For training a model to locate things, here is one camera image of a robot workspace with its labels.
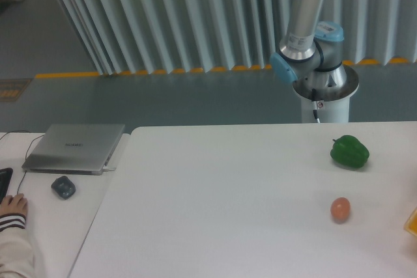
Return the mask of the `person's hand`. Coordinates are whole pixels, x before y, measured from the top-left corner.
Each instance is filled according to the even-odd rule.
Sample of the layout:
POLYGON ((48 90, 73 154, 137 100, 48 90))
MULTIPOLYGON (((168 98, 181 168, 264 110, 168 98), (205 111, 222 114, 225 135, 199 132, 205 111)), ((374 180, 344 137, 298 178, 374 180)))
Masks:
POLYGON ((1 217, 6 215, 21 215, 24 218, 28 214, 28 200, 23 193, 15 196, 7 195, 1 201, 1 217))

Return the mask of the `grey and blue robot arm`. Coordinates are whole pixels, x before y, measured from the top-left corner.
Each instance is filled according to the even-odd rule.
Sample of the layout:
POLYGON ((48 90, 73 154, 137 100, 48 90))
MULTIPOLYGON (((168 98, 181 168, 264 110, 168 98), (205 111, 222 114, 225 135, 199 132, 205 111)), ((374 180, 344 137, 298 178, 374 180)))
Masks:
POLYGON ((285 35, 270 64, 288 83, 336 62, 416 62, 416 0, 293 0, 285 35))

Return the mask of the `cream sleeved forearm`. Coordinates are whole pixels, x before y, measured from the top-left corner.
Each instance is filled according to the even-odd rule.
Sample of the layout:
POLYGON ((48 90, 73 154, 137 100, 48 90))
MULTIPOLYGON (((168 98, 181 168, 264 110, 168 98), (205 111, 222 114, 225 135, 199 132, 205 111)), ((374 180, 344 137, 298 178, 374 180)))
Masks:
POLYGON ((26 217, 1 215, 1 277, 35 277, 34 251, 25 229, 26 217))

